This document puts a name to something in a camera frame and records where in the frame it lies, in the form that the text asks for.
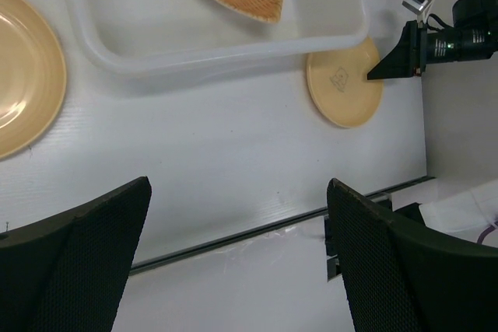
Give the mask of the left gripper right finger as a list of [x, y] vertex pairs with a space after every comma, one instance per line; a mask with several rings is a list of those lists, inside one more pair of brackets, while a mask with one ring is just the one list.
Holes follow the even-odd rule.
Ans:
[[357, 331], [495, 331], [497, 250], [438, 232], [337, 179], [328, 217]]

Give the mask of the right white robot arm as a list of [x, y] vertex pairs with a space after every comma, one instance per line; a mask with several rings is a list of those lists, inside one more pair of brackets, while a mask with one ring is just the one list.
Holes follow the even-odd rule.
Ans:
[[458, 0], [452, 15], [454, 25], [441, 22], [438, 30], [408, 21], [399, 42], [367, 79], [411, 78], [427, 65], [487, 60], [497, 52], [497, 0]]

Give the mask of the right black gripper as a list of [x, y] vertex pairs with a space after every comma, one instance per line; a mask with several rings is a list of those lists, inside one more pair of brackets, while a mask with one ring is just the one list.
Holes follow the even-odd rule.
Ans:
[[426, 70], [427, 27], [424, 23], [408, 21], [399, 42], [366, 75], [369, 81], [410, 78]]

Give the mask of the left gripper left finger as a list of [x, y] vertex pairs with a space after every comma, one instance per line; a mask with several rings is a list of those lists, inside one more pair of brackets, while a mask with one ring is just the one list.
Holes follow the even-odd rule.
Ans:
[[145, 224], [141, 176], [1, 234], [3, 331], [110, 331]]

